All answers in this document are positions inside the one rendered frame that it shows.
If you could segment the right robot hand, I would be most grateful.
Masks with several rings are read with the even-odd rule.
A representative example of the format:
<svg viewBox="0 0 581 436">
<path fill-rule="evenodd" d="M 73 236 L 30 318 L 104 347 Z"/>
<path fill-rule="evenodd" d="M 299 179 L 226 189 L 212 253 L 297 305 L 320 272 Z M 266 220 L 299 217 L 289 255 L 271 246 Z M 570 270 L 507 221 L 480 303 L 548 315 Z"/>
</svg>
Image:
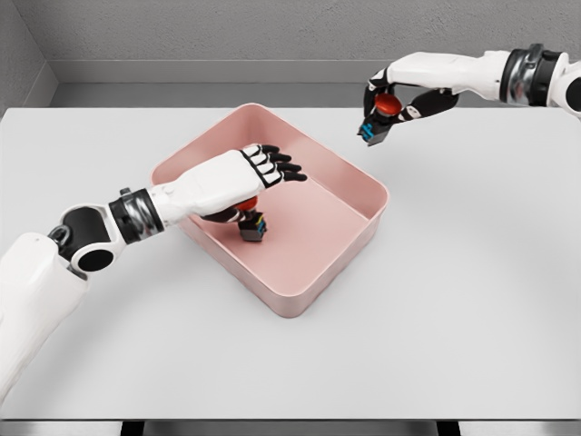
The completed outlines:
<svg viewBox="0 0 581 436">
<path fill-rule="evenodd" d="M 363 97 L 364 116 L 369 117 L 377 111 L 377 95 L 393 94 L 396 85 L 419 86 L 428 88 L 428 91 L 390 115 L 390 124 L 426 118 L 455 107 L 459 96 L 452 92 L 452 88 L 459 73 L 453 73 L 451 65 L 458 59 L 459 56 L 454 54 L 417 52 L 392 62 L 368 80 Z"/>
</svg>

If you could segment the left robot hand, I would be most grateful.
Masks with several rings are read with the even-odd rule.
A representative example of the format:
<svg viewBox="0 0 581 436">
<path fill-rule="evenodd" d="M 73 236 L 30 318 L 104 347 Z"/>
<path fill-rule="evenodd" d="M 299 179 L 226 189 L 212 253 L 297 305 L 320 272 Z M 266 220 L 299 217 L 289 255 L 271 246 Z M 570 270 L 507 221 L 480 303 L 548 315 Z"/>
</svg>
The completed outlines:
<svg viewBox="0 0 581 436">
<path fill-rule="evenodd" d="M 308 176 L 279 147 L 252 144 L 230 150 L 185 174 L 186 211 L 214 223 L 249 221 L 253 208 L 241 208 L 262 191 L 283 182 L 305 182 Z"/>
</svg>

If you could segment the red-button switch with yellow clip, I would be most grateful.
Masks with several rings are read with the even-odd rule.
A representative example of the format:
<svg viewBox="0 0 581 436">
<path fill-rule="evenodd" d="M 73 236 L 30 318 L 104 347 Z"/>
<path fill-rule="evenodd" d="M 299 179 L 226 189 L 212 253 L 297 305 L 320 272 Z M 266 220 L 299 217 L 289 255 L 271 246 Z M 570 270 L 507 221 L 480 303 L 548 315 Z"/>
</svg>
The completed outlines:
<svg viewBox="0 0 581 436">
<path fill-rule="evenodd" d="M 241 219 L 238 221 L 238 228 L 243 241 L 258 243 L 263 239 L 267 232 L 266 222 L 263 213 L 256 209 L 258 197 L 254 196 L 245 202 L 235 205 L 241 213 Z"/>
</svg>

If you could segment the red-button switch with blue clips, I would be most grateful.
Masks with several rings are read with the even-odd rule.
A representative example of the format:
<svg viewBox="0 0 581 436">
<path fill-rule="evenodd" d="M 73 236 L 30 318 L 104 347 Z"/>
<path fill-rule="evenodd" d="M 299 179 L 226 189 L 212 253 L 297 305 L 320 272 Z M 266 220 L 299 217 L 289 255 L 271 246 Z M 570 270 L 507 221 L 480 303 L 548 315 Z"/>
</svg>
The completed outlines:
<svg viewBox="0 0 581 436">
<path fill-rule="evenodd" d="M 398 121 L 397 115 L 403 109 L 401 101 L 394 94 L 381 93 L 373 99 L 373 109 L 364 118 L 358 130 L 358 136 L 372 146 L 385 140 L 391 126 Z"/>
</svg>

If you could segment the pink square basket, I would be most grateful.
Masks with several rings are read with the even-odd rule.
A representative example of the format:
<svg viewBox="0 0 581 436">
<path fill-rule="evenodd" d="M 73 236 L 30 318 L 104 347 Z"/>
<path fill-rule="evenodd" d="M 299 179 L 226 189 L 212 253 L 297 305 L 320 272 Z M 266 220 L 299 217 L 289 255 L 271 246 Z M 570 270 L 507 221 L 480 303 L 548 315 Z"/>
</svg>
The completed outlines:
<svg viewBox="0 0 581 436">
<path fill-rule="evenodd" d="M 230 149 L 272 144 L 301 165 L 304 183 L 262 192 L 262 241 L 245 242 L 233 223 L 193 216 L 180 227 L 279 316 L 302 314 L 369 242 L 388 201 L 383 183 L 260 104 L 244 104 L 158 163 L 154 184 Z"/>
</svg>

